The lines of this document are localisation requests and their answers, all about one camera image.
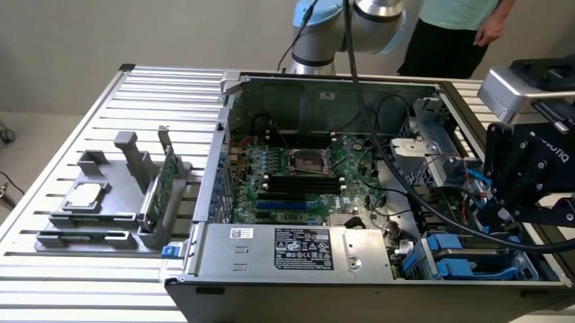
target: black pants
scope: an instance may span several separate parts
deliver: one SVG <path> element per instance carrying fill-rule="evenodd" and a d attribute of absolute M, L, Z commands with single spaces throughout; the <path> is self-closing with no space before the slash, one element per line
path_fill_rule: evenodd
<path fill-rule="evenodd" d="M 487 51 L 487 46 L 473 46 L 475 33 L 473 30 L 445 29 L 419 20 L 399 74 L 468 79 Z"/>

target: gray 3d printed holder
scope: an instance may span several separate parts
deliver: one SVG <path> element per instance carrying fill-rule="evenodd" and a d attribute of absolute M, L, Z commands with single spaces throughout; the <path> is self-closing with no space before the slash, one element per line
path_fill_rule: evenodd
<path fill-rule="evenodd" d="M 158 137 L 164 151 L 170 151 L 164 127 Z M 166 203 L 161 204 L 164 216 L 149 231 L 144 226 L 144 202 L 153 194 L 164 163 L 153 162 L 149 153 L 137 150 L 136 140 L 136 133 L 128 131 L 120 131 L 114 138 L 125 161 L 108 160 L 101 151 L 85 150 L 81 154 L 77 162 L 81 173 L 49 216 L 50 224 L 37 234 L 36 251 L 158 252 L 168 243 L 190 164 L 176 156 L 172 191 Z"/>

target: person's hand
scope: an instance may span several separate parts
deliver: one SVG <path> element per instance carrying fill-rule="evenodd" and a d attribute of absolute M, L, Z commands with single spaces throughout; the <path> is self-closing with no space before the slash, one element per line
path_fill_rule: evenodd
<path fill-rule="evenodd" d="M 496 40 L 503 33 L 504 19 L 491 16 L 483 22 L 475 34 L 473 45 L 485 47 L 493 40 Z"/>

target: gray wall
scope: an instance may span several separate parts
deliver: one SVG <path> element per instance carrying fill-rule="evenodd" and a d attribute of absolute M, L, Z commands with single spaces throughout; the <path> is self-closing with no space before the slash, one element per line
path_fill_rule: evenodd
<path fill-rule="evenodd" d="M 0 110 L 82 114 L 121 63 L 274 68 L 296 0 L 0 0 Z M 421 0 L 407 0 L 409 30 Z M 572 0 L 517 0 L 476 72 L 573 49 Z M 359 71 L 393 74 L 408 38 Z M 337 55 L 337 71 L 347 72 Z"/>

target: black ram slot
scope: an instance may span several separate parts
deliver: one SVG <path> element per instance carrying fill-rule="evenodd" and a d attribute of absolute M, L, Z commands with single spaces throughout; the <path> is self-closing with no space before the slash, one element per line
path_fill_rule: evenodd
<path fill-rule="evenodd" d="M 333 184 L 339 185 L 340 179 L 319 176 L 269 176 L 269 182 L 293 184 Z"/>
<path fill-rule="evenodd" d="M 340 183 L 337 178 L 270 176 L 268 182 L 268 192 L 339 194 Z"/>
<path fill-rule="evenodd" d="M 257 200 L 266 201 L 305 201 L 305 194 L 257 193 Z"/>
<path fill-rule="evenodd" d="M 324 149 L 331 145 L 331 137 L 328 134 L 321 136 L 301 136 L 297 134 L 278 135 L 277 133 L 272 133 L 269 135 L 269 147 L 285 147 L 285 143 L 289 148 Z"/>

